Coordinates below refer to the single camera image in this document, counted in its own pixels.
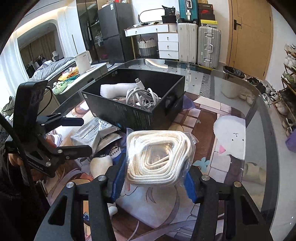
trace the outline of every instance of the white kettle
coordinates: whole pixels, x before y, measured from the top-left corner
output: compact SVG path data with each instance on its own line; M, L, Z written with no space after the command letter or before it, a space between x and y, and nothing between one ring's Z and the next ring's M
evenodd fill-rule
M92 59L89 51L85 51L83 53L76 55L74 57L74 60L76 62L79 74L83 74L91 69Z

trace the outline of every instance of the glass cabinet door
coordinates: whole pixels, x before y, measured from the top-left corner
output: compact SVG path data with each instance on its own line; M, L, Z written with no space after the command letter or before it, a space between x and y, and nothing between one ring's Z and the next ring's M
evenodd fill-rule
M94 46L98 55L99 62L106 62L108 61L108 56L104 46L100 27L97 1L86 0L86 9L90 23L90 32L94 41Z
M83 41L85 44L85 49L89 51L93 63L98 63L99 58L97 54L97 50L95 48L95 40L92 35L91 23L89 21L87 8L89 7L89 3L86 3L85 0L76 0L77 4L77 12L78 18L81 28L81 33L83 37Z

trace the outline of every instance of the wooden door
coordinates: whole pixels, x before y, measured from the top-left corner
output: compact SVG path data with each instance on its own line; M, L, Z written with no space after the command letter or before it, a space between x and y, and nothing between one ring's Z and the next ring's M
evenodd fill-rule
M263 80L272 49L273 24L270 4L266 0L231 2L233 18L229 66Z

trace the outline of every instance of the metal screw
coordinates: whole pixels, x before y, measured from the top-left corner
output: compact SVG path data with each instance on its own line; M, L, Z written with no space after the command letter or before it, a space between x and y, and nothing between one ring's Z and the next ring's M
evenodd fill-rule
M107 179L107 177L105 175L98 176L99 181L105 181L106 179Z
M202 175L202 179L204 181L208 181L210 179L210 177L208 175Z
M237 188L240 188L242 186L242 184L240 182L234 182L234 186L236 186Z
M74 186L74 182L68 182L66 185L67 188L71 188L73 186Z

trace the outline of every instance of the black refrigerator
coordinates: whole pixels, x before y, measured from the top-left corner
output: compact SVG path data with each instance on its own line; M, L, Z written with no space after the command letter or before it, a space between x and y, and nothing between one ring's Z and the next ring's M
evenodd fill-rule
M96 0L76 0L81 33L93 63L108 61L101 32Z
M100 9L98 16L109 63L124 63L134 59L131 38L124 33L134 24L131 4L111 3Z

